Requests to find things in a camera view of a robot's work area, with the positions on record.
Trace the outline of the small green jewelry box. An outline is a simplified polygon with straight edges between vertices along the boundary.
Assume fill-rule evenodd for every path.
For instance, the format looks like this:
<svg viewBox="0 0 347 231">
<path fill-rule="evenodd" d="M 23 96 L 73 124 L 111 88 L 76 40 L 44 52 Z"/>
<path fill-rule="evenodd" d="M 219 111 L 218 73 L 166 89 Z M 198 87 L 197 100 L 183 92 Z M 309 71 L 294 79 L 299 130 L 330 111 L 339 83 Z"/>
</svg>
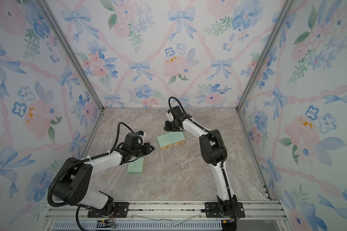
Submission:
<svg viewBox="0 0 347 231">
<path fill-rule="evenodd" d="M 143 157 L 133 157 L 128 163 L 127 173 L 130 175 L 142 174 L 145 166 Z"/>
</svg>

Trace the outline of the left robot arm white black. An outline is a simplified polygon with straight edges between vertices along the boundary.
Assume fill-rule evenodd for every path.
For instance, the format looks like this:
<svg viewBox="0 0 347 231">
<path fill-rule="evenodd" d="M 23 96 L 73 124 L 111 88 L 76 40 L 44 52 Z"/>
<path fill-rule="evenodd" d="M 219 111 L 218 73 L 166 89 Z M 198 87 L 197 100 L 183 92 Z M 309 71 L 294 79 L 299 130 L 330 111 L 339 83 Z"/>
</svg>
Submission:
<svg viewBox="0 0 347 231">
<path fill-rule="evenodd" d="M 48 188 L 48 204 L 54 208 L 77 206 L 102 217 L 111 216 L 116 210 L 114 199 L 106 193 L 89 189 L 91 178 L 108 168 L 132 163 L 151 154 L 155 148 L 144 142 L 144 138 L 142 131 L 130 132 L 124 142 L 106 153 L 85 159 L 67 159 Z"/>
</svg>

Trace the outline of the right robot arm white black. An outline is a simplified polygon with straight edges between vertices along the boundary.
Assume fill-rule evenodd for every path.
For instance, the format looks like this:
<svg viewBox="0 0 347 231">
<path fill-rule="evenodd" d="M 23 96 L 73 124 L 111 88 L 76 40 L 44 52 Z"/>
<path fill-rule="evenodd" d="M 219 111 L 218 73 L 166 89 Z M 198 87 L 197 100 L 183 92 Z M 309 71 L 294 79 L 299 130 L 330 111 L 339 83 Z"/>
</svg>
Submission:
<svg viewBox="0 0 347 231">
<path fill-rule="evenodd" d="M 170 108 L 164 130 L 169 132 L 188 131 L 198 138 L 200 153 L 211 168 L 216 189 L 218 207 L 225 217 L 236 217 L 238 200 L 228 180 L 226 170 L 227 149 L 218 130 L 210 130 L 195 121 L 180 106 Z"/>
</svg>

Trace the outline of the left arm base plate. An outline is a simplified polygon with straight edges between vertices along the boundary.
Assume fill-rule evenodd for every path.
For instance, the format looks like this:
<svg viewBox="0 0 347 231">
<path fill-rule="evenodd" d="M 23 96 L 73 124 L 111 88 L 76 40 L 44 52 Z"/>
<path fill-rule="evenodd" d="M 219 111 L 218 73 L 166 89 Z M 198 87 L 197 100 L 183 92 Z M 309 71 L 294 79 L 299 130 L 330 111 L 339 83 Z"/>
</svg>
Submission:
<svg viewBox="0 0 347 231">
<path fill-rule="evenodd" d="M 130 203 L 113 202 L 106 204 L 104 208 L 90 208 L 88 218 L 126 218 Z"/>
</svg>

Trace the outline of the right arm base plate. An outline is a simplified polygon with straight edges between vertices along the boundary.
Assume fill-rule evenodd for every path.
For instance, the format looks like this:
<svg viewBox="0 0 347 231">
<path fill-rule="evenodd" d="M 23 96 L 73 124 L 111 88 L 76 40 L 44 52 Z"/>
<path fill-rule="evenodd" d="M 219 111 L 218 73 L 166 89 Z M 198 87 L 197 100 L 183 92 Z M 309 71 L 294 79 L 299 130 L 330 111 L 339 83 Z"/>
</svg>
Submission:
<svg viewBox="0 0 347 231">
<path fill-rule="evenodd" d="M 220 202 L 206 202 L 205 209 L 201 212 L 206 214 L 207 218 L 244 218 L 245 211 L 242 203 L 222 204 Z"/>
</svg>

